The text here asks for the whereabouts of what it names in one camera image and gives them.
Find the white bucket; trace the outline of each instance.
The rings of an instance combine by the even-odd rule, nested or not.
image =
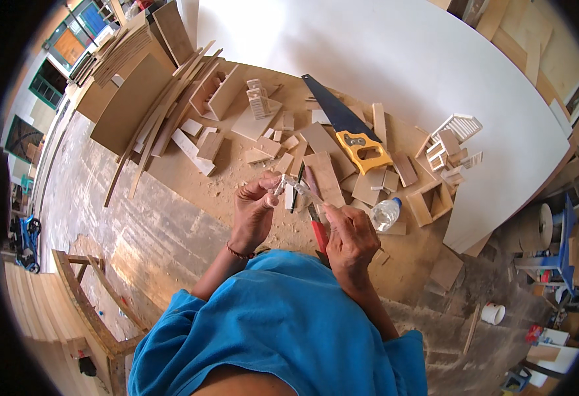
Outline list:
[[[505,316],[505,307],[503,305],[497,305],[489,302],[485,304],[483,310],[481,311],[481,319],[496,326],[503,320]]]

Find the plastic container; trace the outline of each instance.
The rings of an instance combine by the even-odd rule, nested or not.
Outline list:
[[[505,317],[505,307],[489,302],[481,311],[481,320],[496,326]]]
[[[402,200],[400,198],[393,198],[392,200],[383,200],[371,209],[371,222],[373,227],[378,231],[386,231],[400,217],[400,208],[402,207]]]

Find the red knife handle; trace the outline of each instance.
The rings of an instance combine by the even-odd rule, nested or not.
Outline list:
[[[327,244],[329,243],[329,238],[327,237],[325,226],[323,226],[321,222],[312,221],[312,228],[314,229],[314,234],[316,234],[318,249],[320,249],[321,253],[327,255]]]

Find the person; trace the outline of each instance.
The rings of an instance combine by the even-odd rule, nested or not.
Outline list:
[[[325,204],[331,269],[279,249],[280,175],[234,195],[234,227],[135,349],[131,395],[426,395],[421,333],[399,336],[369,280],[380,240],[362,210]]]

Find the bracelet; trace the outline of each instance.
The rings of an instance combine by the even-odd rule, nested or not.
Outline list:
[[[255,256],[254,252],[250,253],[249,255],[237,253],[236,251],[230,249],[230,246],[228,246],[228,242],[225,243],[225,248],[228,249],[230,254],[232,254],[233,256],[235,256],[237,258],[240,258],[241,260],[249,260],[251,258],[254,258],[254,256]]]

